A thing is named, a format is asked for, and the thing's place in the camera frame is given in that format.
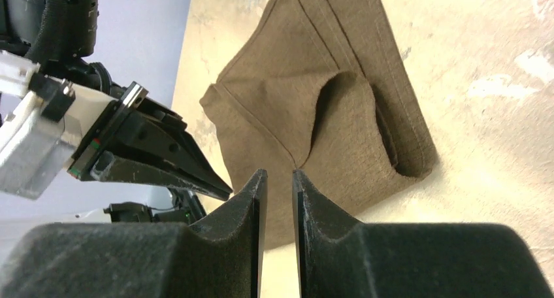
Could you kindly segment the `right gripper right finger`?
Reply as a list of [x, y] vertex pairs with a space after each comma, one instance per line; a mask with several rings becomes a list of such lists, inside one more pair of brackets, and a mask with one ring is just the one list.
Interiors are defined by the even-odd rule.
[[493, 223], [363, 223], [293, 173], [301, 297], [552, 297], [527, 244]]

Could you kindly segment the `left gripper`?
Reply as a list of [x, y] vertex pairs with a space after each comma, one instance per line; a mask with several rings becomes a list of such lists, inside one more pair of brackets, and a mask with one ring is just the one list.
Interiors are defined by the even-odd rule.
[[80, 181], [190, 190], [226, 201], [233, 190], [213, 170], [183, 118], [132, 82], [117, 90], [84, 135], [68, 173]]

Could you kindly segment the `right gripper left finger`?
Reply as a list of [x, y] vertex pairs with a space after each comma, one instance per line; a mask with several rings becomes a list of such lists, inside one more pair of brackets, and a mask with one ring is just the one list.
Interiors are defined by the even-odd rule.
[[1, 269], [2, 297], [259, 297], [265, 170], [192, 225], [49, 223]]

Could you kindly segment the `brown cloth napkin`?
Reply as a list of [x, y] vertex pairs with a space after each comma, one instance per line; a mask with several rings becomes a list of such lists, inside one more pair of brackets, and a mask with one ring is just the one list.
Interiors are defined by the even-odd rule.
[[268, 172], [269, 250], [295, 239], [295, 169], [356, 215], [437, 160], [381, 0], [269, 0], [200, 103], [233, 186]]

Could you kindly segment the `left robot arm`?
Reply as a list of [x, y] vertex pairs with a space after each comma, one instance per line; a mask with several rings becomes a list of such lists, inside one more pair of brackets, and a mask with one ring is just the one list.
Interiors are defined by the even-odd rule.
[[1, 122], [1, 191], [36, 200], [64, 170], [227, 200], [177, 113], [85, 61], [98, 15], [98, 0], [1, 0], [1, 94], [20, 100]]

